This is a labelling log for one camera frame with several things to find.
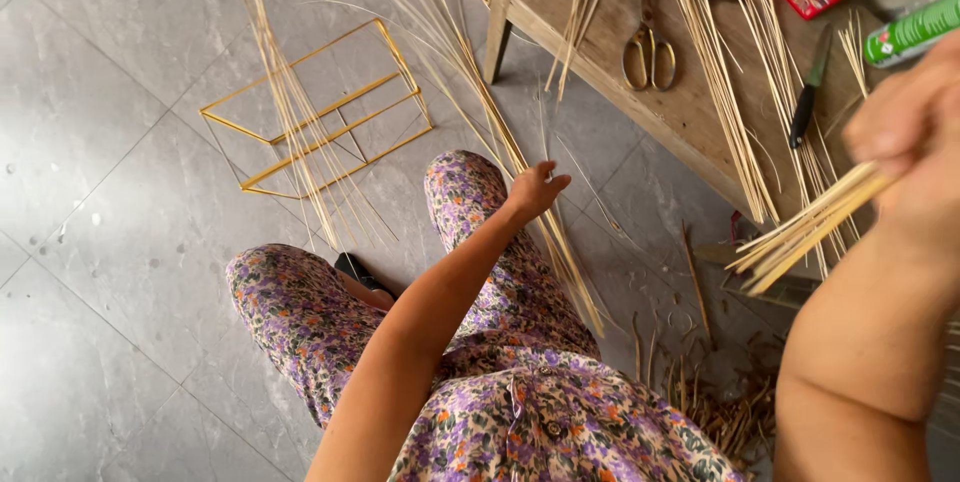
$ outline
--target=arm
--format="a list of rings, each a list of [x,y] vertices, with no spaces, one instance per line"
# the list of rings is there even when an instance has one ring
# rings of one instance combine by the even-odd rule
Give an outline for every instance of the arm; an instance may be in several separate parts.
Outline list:
[[[960,35],[887,79],[850,122],[900,176],[879,220],[799,312],[776,383],[774,477],[926,480],[926,421],[960,308]]]
[[[306,481],[384,480],[426,402],[444,349],[503,250],[570,183],[546,182],[553,162],[527,169],[510,197],[393,304],[354,369]]]

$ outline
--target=table leg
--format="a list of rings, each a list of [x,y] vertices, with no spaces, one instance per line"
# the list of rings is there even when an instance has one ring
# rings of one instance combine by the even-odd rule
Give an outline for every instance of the table leg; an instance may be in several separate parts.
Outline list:
[[[489,0],[489,24],[486,27],[486,55],[483,62],[483,78],[488,84],[497,80],[503,51],[507,49],[507,40],[513,24],[507,21],[507,8],[510,0]]]

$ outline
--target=black knife handle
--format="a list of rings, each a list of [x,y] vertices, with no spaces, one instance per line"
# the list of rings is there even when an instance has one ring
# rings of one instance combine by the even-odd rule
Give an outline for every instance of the black knife handle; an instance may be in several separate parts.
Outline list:
[[[804,133],[807,132],[807,126],[810,125],[810,118],[813,116],[813,98],[816,92],[816,86],[807,84],[799,93],[797,110],[794,111],[793,122],[790,124],[790,149],[799,148],[804,141]]]

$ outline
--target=floral dress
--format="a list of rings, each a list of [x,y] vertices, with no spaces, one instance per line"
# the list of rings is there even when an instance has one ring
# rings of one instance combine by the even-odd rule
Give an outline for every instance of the floral dress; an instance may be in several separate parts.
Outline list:
[[[424,188],[447,251],[507,195],[497,167],[465,151],[435,159]],[[326,427],[383,312],[347,293],[326,261],[288,245],[241,253],[227,279],[253,337]],[[526,231],[440,364],[391,480],[742,480],[689,419],[600,362]]]

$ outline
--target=gold scissors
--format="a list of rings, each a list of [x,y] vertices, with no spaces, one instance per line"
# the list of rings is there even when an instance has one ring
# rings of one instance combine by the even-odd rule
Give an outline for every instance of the gold scissors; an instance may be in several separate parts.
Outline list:
[[[664,36],[654,30],[653,25],[654,10],[652,0],[640,0],[640,28],[636,30],[627,44],[623,46],[623,57],[620,60],[620,69],[623,71],[623,81],[635,92],[643,90],[648,85],[653,86],[654,90],[658,92],[665,92],[673,84],[673,77],[677,73],[677,59],[673,54],[673,46],[664,39]],[[649,58],[643,53],[644,43],[649,44]],[[627,71],[627,56],[634,47],[636,47],[640,58],[640,82],[636,84],[630,79],[630,73]],[[657,53],[662,48],[666,49],[669,55],[669,66],[667,66],[667,68],[670,71],[670,76],[667,77],[666,82],[662,83],[661,86],[661,83],[657,81]]]

